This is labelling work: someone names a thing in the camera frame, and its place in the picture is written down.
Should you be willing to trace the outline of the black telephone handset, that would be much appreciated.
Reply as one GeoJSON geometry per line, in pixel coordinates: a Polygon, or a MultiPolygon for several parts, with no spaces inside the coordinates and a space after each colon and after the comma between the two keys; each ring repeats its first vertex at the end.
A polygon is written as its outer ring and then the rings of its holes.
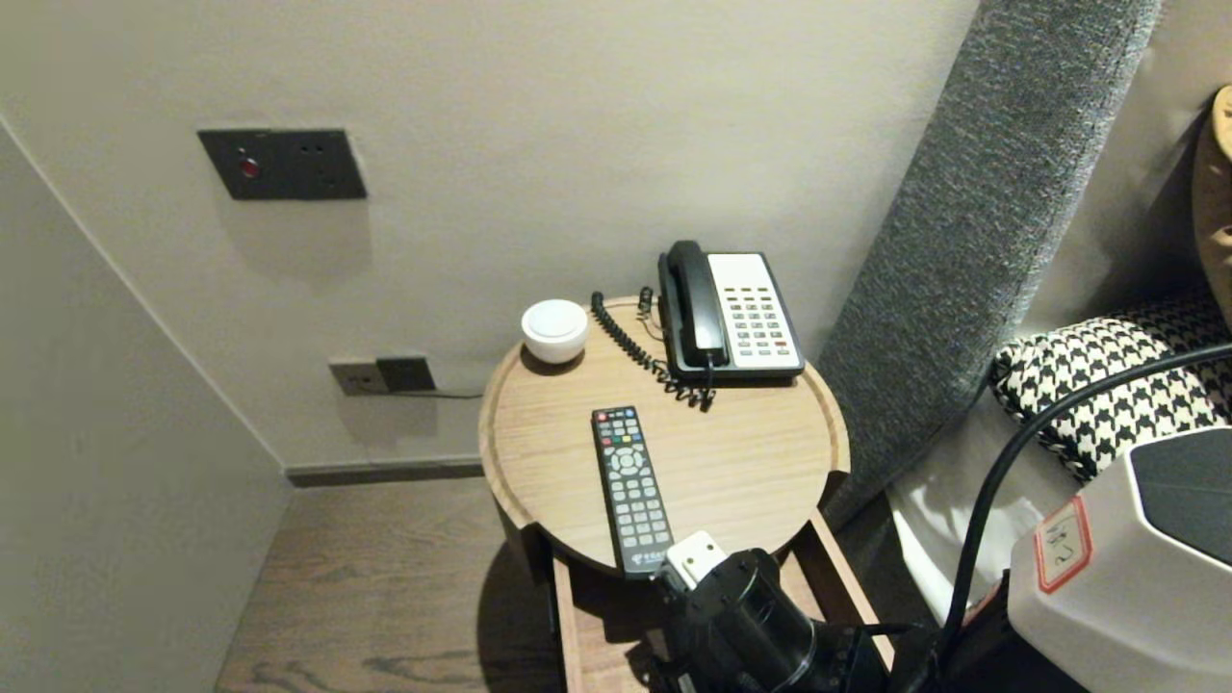
{"type": "Polygon", "coordinates": [[[707,255],[695,240],[659,256],[659,313],[670,372],[699,377],[731,361],[723,314],[707,255]]]}

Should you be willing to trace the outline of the black and white telephone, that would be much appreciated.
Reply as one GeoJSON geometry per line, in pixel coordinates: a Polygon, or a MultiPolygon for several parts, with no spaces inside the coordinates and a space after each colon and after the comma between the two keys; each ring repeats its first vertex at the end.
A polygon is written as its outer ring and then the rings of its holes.
{"type": "Polygon", "coordinates": [[[671,372],[673,377],[683,383],[719,388],[782,387],[804,372],[804,355],[766,256],[703,254],[713,273],[731,361],[724,367],[708,367],[699,377],[671,372]]]}

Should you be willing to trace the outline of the dark grey bed base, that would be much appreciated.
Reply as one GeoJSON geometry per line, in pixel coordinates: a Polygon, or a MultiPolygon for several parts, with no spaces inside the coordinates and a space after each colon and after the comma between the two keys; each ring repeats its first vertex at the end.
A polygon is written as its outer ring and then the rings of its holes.
{"type": "Polygon", "coordinates": [[[849,522],[838,527],[834,536],[881,623],[938,626],[938,619],[910,577],[885,493],[870,499],[849,522]]]}

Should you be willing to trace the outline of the grey fabric headboard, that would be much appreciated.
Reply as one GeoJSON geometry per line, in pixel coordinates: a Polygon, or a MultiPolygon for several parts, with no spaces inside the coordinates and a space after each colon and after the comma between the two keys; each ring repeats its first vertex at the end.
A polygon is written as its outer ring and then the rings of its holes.
{"type": "Polygon", "coordinates": [[[1165,0],[979,0],[817,367],[840,529],[979,396],[1090,184],[1165,0]]]}

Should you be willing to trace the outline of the dark wall switch panel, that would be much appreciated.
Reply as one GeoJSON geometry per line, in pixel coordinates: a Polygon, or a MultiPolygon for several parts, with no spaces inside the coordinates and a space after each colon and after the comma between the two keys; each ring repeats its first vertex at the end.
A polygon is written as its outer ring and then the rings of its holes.
{"type": "Polygon", "coordinates": [[[233,200],[367,199],[344,129],[200,129],[197,137],[233,200]]]}

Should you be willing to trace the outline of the silver wall socket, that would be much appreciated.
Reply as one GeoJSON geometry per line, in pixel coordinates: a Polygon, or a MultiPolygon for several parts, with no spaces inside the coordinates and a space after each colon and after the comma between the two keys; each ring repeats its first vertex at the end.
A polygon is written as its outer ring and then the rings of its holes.
{"type": "Polygon", "coordinates": [[[389,395],[383,372],[375,361],[334,360],[326,367],[347,398],[378,398],[389,395]]]}

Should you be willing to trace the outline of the light wooden rounded object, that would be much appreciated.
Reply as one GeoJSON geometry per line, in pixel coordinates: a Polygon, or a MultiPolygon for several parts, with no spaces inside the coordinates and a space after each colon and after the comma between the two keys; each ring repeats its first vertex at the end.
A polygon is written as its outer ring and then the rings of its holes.
{"type": "Polygon", "coordinates": [[[1232,333],[1232,84],[1215,92],[1198,129],[1190,199],[1198,259],[1232,333]]]}

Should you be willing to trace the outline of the small white round device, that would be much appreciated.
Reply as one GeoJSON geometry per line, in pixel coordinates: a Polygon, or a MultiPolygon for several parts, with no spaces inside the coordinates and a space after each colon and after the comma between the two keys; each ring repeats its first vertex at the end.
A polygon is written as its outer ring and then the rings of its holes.
{"type": "Polygon", "coordinates": [[[565,298],[547,298],[521,316],[524,344],[538,361],[557,367],[585,350],[590,319],[586,310],[565,298]]]}

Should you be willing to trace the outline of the white bed sheet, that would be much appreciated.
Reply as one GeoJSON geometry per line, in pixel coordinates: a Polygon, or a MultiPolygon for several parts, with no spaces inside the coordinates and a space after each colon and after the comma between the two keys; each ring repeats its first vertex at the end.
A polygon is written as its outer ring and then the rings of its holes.
{"type": "MultiPolygon", "coordinates": [[[[938,623],[949,613],[975,499],[991,465],[1018,430],[1016,420],[984,390],[887,490],[902,556],[938,623]]],[[[991,508],[970,604],[981,601],[1011,567],[1016,541],[1079,488],[1060,459],[1039,444],[1019,454],[991,508]]]]}

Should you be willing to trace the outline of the round wooden nightstand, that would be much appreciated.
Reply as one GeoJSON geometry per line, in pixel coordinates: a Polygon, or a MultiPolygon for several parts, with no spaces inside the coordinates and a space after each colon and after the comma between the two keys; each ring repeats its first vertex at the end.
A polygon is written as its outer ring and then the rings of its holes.
{"type": "Polygon", "coordinates": [[[513,547],[529,552],[542,538],[554,556],[620,573],[590,424],[593,411],[618,404],[641,417],[678,538],[703,530],[724,550],[777,552],[850,469],[845,422],[814,369],[780,387],[719,388],[700,411],[593,326],[564,367],[513,346],[480,402],[480,465],[513,547]]]}

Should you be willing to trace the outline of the black white houndstooth pillow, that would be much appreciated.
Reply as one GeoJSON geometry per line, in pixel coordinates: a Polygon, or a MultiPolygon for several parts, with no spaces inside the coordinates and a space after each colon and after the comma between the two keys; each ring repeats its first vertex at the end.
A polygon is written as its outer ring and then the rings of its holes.
{"type": "MultiPolygon", "coordinates": [[[[1013,420],[1112,374],[1170,355],[1232,344],[1205,291],[1170,295],[1008,342],[991,359],[991,395],[1013,420]]],[[[1084,400],[1044,425],[1039,444],[1082,485],[1131,445],[1207,425],[1232,425],[1232,358],[1178,367],[1084,400]]]]}

